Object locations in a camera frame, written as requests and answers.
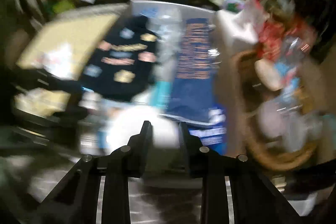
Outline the blue book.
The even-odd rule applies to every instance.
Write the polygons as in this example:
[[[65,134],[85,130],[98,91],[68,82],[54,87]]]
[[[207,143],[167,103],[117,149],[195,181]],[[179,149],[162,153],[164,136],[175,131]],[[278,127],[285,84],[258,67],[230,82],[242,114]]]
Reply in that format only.
[[[210,127],[215,110],[213,58],[207,18],[186,20],[185,33],[165,116],[198,127]]]

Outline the wicker basket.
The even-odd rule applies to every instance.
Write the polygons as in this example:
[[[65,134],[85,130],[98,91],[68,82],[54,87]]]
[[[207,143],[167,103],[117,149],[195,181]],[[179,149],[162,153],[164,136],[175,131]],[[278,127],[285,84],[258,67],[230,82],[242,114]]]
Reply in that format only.
[[[321,113],[302,78],[282,76],[273,62],[253,50],[232,57],[243,113],[242,133],[248,151],[260,165],[276,172],[297,169],[317,150]]]

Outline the yellow plaid tablecloth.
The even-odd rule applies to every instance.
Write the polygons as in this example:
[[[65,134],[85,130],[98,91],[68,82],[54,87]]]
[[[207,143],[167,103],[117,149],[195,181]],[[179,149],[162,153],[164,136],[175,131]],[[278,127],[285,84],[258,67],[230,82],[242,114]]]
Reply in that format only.
[[[110,30],[117,15],[91,15],[47,24],[32,39],[17,61],[21,68],[45,65],[61,79],[76,80],[97,43]]]

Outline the red snack package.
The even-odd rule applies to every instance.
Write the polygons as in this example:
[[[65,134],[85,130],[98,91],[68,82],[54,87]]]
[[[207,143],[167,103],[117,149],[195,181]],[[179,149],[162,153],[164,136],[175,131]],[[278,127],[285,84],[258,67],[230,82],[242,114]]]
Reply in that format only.
[[[257,56],[270,61],[280,57],[282,41],[286,36],[303,40],[303,50],[309,51],[314,45],[317,32],[302,16],[295,11],[294,0],[261,0],[267,20],[259,33],[256,47]]]

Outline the purple green round toy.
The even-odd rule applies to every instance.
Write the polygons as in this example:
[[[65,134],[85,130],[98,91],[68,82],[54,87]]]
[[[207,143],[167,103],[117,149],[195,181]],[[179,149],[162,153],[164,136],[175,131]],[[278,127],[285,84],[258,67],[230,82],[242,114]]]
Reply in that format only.
[[[245,1],[244,0],[224,0],[223,9],[233,12],[234,14],[239,13],[244,9]]]

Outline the white storage box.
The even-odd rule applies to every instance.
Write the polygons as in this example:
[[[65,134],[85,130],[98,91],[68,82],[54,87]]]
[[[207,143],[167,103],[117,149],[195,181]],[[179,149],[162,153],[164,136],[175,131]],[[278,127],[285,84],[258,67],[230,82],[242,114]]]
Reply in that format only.
[[[99,117],[102,122],[98,128],[99,143],[108,152],[112,152],[126,145],[131,136],[139,133],[143,122],[149,121],[153,126],[153,142],[157,149],[174,151],[179,147],[178,124],[181,121],[165,116],[165,111],[170,99],[186,20],[207,18],[211,43],[209,55],[213,58],[215,69],[215,110],[211,112],[213,124],[210,127],[198,127],[186,122],[185,124],[191,135],[201,139],[202,145],[225,154],[228,141],[228,106],[215,94],[215,82],[219,79],[219,71],[225,68],[226,57],[215,44],[214,12],[175,3],[136,0],[131,1],[112,27],[119,28],[127,19],[138,15],[149,18],[147,28],[158,37],[157,60],[147,88],[131,101],[115,101],[103,98],[100,94],[83,87],[83,103],[94,100],[94,107],[100,111]]]

